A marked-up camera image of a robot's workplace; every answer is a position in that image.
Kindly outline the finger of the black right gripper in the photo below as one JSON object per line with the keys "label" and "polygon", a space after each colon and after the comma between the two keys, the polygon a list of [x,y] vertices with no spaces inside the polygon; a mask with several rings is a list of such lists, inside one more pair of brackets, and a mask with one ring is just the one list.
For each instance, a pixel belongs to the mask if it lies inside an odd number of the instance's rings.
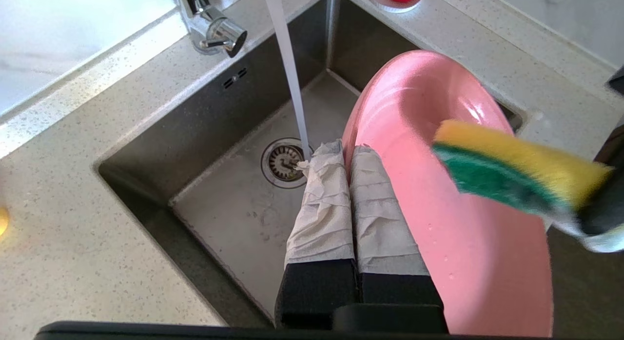
{"label": "finger of the black right gripper", "polygon": [[617,127],[596,155],[595,160],[612,167],[606,182],[592,194],[580,211],[584,233],[595,236],[623,224],[624,212],[624,129]]}

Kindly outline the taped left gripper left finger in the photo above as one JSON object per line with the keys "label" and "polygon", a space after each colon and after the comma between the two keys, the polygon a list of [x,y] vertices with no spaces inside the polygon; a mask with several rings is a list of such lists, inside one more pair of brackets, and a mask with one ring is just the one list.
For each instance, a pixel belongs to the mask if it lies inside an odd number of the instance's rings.
{"label": "taped left gripper left finger", "polygon": [[341,140],[299,163],[307,178],[287,239],[275,326],[331,329],[334,312],[358,300],[351,197]]}

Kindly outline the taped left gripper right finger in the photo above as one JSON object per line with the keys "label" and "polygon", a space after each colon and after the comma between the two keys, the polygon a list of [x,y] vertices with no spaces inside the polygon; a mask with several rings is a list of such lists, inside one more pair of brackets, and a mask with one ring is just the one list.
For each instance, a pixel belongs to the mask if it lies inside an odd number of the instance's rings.
{"label": "taped left gripper right finger", "polygon": [[349,307],[349,329],[447,333],[441,296],[372,147],[354,148],[350,191],[360,302]]}

